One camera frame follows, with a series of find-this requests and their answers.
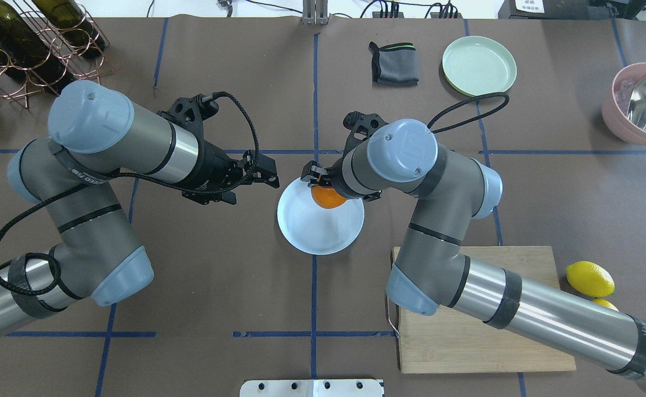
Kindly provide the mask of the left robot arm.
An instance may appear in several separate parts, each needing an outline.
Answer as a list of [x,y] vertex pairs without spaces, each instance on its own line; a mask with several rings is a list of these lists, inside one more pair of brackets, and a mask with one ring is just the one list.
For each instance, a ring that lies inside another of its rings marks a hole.
[[[203,122],[231,100],[244,116],[254,148],[240,160],[204,137]],[[227,92],[178,98],[154,113],[92,81],[67,85],[49,111],[48,135],[10,160],[12,189],[33,204],[0,230],[46,209],[61,243],[0,264],[0,337],[46,319],[84,298],[116,304],[154,278],[144,245],[110,181],[134,178],[179,191],[206,205],[236,203],[238,186],[278,188],[277,166],[260,153],[250,116]]]

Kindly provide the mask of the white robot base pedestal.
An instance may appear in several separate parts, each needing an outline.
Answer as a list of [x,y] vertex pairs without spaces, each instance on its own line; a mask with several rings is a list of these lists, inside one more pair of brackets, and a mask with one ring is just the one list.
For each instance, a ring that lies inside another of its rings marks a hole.
[[240,396],[384,396],[383,381],[376,379],[250,380]]

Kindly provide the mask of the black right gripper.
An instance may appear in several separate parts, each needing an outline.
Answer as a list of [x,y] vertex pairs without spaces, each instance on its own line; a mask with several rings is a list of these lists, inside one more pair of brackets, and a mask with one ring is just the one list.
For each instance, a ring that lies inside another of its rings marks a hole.
[[352,160],[353,155],[344,155],[328,169],[323,168],[318,162],[308,162],[303,166],[300,180],[311,189],[333,188],[348,200],[360,199],[371,202],[380,199],[381,191],[373,191],[358,180]]

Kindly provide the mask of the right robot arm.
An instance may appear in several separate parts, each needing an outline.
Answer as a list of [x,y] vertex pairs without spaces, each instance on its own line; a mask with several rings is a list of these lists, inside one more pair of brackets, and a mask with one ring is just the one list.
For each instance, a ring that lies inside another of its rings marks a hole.
[[356,123],[333,165],[310,161],[301,179],[344,199],[372,201],[386,189],[416,199],[386,296],[431,316],[445,307],[485,325],[580,357],[646,393],[646,320],[467,254],[473,219],[487,218],[503,193],[501,176],[439,143],[426,123],[376,115]]

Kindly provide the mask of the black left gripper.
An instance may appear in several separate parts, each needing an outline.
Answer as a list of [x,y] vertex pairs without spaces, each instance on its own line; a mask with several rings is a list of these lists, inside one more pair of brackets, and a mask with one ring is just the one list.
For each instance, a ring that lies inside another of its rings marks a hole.
[[239,183],[266,184],[280,188],[275,160],[256,150],[247,150],[241,160],[230,158],[225,151],[207,141],[198,143],[194,168],[182,181],[182,196],[202,205],[210,202],[236,204],[232,192]]

